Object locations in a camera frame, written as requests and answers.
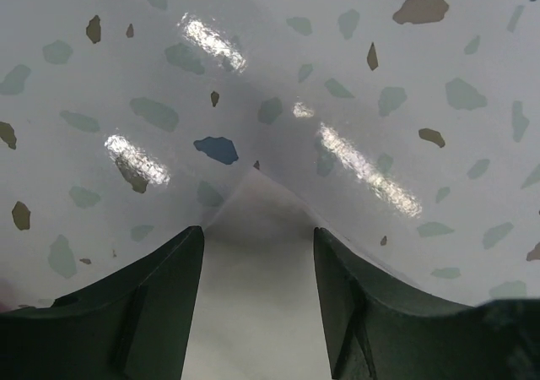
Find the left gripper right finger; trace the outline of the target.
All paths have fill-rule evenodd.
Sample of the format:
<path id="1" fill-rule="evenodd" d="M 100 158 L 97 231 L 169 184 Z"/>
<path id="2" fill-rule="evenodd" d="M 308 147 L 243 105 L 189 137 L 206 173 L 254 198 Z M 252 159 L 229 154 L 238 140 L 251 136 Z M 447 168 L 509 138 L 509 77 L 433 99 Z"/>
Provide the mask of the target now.
<path id="1" fill-rule="evenodd" d="M 334 379 L 537 379 L 539 301 L 469 307 L 432 296 L 315 228 L 316 283 Z"/>

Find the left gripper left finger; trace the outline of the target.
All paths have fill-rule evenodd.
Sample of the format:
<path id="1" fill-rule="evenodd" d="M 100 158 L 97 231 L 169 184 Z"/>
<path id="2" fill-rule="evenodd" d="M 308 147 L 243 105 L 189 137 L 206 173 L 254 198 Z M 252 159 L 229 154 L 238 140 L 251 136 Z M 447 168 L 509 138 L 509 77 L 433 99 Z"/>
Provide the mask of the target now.
<path id="1" fill-rule="evenodd" d="M 190 226 L 50 307 L 1 315 L 3 379 L 181 378 L 202 271 Z"/>

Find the white t shirt red print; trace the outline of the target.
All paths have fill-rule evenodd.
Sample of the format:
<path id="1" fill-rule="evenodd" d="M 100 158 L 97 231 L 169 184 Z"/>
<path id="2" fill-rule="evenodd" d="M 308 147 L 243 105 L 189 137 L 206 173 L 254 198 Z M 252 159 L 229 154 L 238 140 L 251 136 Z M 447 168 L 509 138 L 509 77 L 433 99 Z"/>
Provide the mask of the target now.
<path id="1" fill-rule="evenodd" d="M 205 230 L 182 376 L 328 379 L 313 258 L 317 218 L 250 171 Z"/>

